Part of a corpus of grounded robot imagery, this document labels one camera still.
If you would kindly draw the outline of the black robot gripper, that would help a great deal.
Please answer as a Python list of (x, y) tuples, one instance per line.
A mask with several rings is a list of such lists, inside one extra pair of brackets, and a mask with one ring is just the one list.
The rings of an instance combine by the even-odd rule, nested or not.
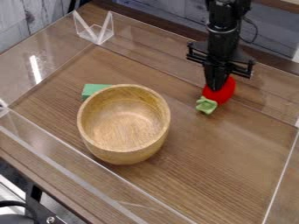
[(239, 52), (241, 20), (251, 0), (204, 0), (208, 11), (204, 42), (191, 42), (187, 59), (203, 65), (209, 89), (223, 88), (229, 74), (251, 77), (253, 59)]

